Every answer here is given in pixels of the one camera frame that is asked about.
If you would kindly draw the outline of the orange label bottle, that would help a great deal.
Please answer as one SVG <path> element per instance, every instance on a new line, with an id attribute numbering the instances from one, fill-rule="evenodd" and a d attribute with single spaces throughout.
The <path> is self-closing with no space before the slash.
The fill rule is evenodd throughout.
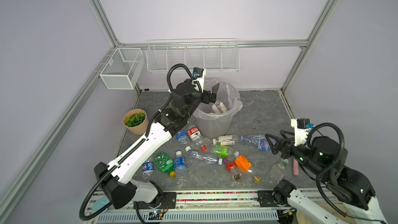
<path id="1" fill-rule="evenodd" d="M 240 155 L 239 157 L 237 157 L 235 159 L 235 164 L 243 170 L 244 175 L 249 178 L 253 183 L 257 184 L 261 181 L 259 172 L 244 155 Z"/>

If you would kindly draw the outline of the pepsi label bottle blue cap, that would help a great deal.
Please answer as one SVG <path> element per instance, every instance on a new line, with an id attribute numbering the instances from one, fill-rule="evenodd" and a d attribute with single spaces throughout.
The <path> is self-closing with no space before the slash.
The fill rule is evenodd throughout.
<path id="1" fill-rule="evenodd" d="M 145 181 L 150 181 L 154 174 L 154 162 L 151 159 L 142 164 L 142 176 Z"/>

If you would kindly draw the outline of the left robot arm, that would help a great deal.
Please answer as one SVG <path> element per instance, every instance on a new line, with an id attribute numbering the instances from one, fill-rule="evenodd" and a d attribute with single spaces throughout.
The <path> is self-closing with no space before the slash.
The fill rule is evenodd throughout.
<path id="1" fill-rule="evenodd" d="M 170 96 L 167 102 L 149 120 L 145 133 L 124 153 L 109 163 L 98 163 L 94 168 L 96 183 L 85 196 L 79 210 L 79 218 L 88 221 L 113 207 L 120 209 L 133 201 L 145 202 L 158 207 L 163 200 L 163 190 L 153 181 L 133 180 L 133 175 L 142 164 L 163 144 L 168 142 L 188 123 L 200 104 L 215 103 L 218 86 L 204 89 L 206 69 L 189 69 L 179 63 L 170 68 L 166 75 Z M 86 207 L 97 189 L 109 202 L 98 211 L 86 215 Z"/>

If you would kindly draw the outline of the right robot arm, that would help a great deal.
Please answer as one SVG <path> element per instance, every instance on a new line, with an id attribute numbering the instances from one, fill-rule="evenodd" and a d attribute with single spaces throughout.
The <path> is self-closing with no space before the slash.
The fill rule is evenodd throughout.
<path id="1" fill-rule="evenodd" d="M 285 179 L 273 189 L 280 206 L 289 205 L 316 222 L 344 224 L 346 218 L 358 224 L 385 224 L 376 192 L 361 172 L 345 165 L 348 150 L 342 130 L 325 122 L 316 126 L 309 119 L 292 119 L 293 131 L 280 131 L 279 136 L 266 134 L 272 154 L 282 159 L 293 158 L 312 179 L 324 201 L 340 217 L 333 216 Z"/>

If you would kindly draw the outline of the clear plastic bin liner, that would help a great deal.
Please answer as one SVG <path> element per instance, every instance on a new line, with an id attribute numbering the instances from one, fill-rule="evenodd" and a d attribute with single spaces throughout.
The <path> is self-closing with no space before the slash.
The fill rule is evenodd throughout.
<path id="1" fill-rule="evenodd" d="M 238 111 L 241 110 L 243 103 L 240 99 L 240 94 L 238 90 L 231 84 L 215 79 L 206 80 L 204 82 L 204 89 L 211 91 L 213 86 L 216 84 L 219 84 L 216 103 L 201 103 L 193 113 L 195 118 L 203 120 L 216 120 L 221 119 L 222 117 L 233 117 Z M 223 112 L 221 110 L 220 114 L 214 113 L 212 106 L 217 103 L 223 103 L 226 111 Z"/>

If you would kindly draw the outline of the grey mesh waste bin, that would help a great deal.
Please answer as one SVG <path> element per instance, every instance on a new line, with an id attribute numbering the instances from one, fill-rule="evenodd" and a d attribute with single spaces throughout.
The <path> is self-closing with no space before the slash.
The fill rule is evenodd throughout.
<path id="1" fill-rule="evenodd" d="M 233 117 L 222 117 L 221 119 L 216 120 L 203 120 L 195 118 L 195 120 L 199 130 L 205 137 L 217 138 L 227 134 Z"/>

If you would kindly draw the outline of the blue label bottle near bin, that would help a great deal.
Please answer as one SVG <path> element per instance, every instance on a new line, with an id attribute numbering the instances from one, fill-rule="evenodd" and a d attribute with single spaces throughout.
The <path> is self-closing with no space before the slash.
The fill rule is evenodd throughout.
<path id="1" fill-rule="evenodd" d="M 188 135 L 186 134 L 186 132 L 185 132 L 184 129 L 181 129 L 181 130 L 179 130 L 179 131 L 176 133 L 176 139 L 177 139 L 177 142 L 179 142 L 179 143 L 180 143 L 181 145 L 183 145 L 184 147 L 189 146 L 189 137 L 188 137 Z"/>

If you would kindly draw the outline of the large clear bottle colourful label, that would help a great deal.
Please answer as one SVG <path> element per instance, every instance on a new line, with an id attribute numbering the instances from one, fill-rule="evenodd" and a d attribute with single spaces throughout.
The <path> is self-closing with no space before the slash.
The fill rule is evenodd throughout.
<path id="1" fill-rule="evenodd" d="M 265 134 L 249 134 L 242 135 L 240 141 L 244 144 L 250 144 L 256 146 L 259 150 L 268 150 L 269 143 L 266 139 Z"/>

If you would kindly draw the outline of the pink stick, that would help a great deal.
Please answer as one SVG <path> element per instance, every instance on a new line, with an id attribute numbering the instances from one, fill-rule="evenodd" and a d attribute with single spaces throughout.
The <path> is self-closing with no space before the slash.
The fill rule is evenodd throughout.
<path id="1" fill-rule="evenodd" d="M 295 159 L 293 159 L 293 175 L 295 177 L 298 177 L 300 175 L 299 163 Z"/>

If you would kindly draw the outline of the clear bottle green cap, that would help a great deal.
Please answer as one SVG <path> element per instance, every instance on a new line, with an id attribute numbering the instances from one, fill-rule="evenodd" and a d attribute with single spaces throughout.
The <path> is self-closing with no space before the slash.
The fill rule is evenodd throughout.
<path id="1" fill-rule="evenodd" d="M 266 174 L 266 182 L 270 186 L 276 186 L 284 178 L 288 164 L 288 159 L 281 159 L 275 163 Z"/>

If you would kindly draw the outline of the red label clear bottle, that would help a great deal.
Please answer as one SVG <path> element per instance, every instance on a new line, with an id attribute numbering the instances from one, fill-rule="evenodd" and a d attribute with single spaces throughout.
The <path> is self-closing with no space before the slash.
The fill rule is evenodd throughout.
<path id="1" fill-rule="evenodd" d="M 192 140 L 195 148 L 200 151 L 204 151 L 206 149 L 206 138 L 196 125 L 192 124 L 188 126 L 188 136 Z"/>

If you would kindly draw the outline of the white yellow label clear bottle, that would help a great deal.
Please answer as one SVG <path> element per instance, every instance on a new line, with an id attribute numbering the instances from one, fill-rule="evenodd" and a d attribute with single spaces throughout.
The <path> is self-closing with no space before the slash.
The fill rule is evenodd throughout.
<path id="1" fill-rule="evenodd" d="M 240 141 L 240 136 L 237 134 L 224 135 L 212 139 L 214 145 L 233 146 Z"/>

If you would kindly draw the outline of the red cap small bottle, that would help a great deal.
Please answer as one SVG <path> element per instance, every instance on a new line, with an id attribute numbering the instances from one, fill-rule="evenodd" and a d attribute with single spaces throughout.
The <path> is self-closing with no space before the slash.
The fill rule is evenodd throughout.
<path id="1" fill-rule="evenodd" d="M 233 161 L 225 162 L 225 166 L 228 172 L 232 173 L 236 170 L 236 164 Z"/>

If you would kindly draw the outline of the brown bottom clear bottle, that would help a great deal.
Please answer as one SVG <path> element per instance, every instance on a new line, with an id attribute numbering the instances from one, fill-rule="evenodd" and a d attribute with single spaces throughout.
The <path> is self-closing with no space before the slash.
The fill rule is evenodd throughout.
<path id="1" fill-rule="evenodd" d="M 233 181 L 236 183 L 242 183 L 246 179 L 245 173 L 240 169 L 231 170 L 230 174 L 232 176 Z"/>

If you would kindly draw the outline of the green label clear bottle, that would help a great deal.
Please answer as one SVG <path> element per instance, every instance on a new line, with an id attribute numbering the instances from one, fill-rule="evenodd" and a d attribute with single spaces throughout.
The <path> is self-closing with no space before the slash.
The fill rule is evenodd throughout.
<path id="1" fill-rule="evenodd" d="M 213 146 L 211 149 L 211 153 L 220 158 L 228 158 L 228 159 L 235 159 L 240 156 L 238 150 L 229 146 L 222 146 L 222 145 Z"/>

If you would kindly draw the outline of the clear bottle white cap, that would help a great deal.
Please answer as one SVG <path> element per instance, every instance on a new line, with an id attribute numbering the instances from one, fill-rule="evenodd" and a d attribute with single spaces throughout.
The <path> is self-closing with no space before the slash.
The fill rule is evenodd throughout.
<path id="1" fill-rule="evenodd" d="M 189 157 L 195 161 L 203 162 L 210 165 L 222 165 L 222 158 L 215 157 L 213 155 L 209 155 L 205 152 L 193 150 L 190 146 L 185 148 Z"/>

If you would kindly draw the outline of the blue label bottle white cap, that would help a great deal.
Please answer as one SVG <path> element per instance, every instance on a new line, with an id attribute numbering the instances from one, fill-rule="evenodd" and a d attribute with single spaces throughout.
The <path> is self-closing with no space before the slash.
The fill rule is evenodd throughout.
<path id="1" fill-rule="evenodd" d="M 180 181 L 187 181 L 187 163 L 181 151 L 176 151 L 176 157 L 174 159 L 174 171 Z"/>

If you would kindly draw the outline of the beige pot with green plant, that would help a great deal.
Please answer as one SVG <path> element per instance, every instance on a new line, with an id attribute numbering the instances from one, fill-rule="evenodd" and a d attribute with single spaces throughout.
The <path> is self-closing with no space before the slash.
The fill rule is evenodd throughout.
<path id="1" fill-rule="evenodd" d="M 144 110 L 135 109 L 125 114 L 123 124 L 136 135 L 145 134 L 149 121 Z"/>

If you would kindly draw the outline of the crushed green bottle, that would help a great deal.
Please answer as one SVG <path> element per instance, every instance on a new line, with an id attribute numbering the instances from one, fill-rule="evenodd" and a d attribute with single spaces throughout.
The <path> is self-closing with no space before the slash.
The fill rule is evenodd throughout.
<path id="1" fill-rule="evenodd" d="M 168 154 L 160 152 L 156 155 L 154 163 L 160 172 L 168 174 L 171 178 L 175 177 L 174 161 Z"/>

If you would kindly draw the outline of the white mesh box basket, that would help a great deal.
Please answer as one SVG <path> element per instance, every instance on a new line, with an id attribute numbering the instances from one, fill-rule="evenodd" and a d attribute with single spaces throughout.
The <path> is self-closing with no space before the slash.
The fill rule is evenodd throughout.
<path id="1" fill-rule="evenodd" d="M 134 90 L 144 65 L 140 48 L 116 48 L 101 70 L 100 77 L 107 89 Z"/>

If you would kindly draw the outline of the teal plastic garden fork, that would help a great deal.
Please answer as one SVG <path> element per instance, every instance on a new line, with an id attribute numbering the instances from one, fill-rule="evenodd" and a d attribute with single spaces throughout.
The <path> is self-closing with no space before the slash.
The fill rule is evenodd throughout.
<path id="1" fill-rule="evenodd" d="M 101 198 L 99 198 L 98 200 L 94 201 L 93 206 L 92 206 L 92 210 L 93 210 L 94 212 L 97 212 L 97 211 L 99 211 L 102 207 L 106 206 L 106 205 L 109 204 L 109 203 L 110 203 L 110 201 L 109 201 L 109 199 L 108 199 L 106 196 L 101 197 Z"/>

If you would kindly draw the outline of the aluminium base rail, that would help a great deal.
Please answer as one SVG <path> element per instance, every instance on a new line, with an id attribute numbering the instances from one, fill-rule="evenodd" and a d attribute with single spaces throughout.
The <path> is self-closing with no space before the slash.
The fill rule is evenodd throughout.
<path id="1" fill-rule="evenodd" d="M 292 192 L 292 202 L 309 199 L 324 204 L 314 189 Z M 213 189 L 166 190 L 158 207 L 145 202 L 112 206 L 87 222 L 89 224 L 266 224 L 298 223 L 291 203 L 278 205 L 271 190 Z"/>

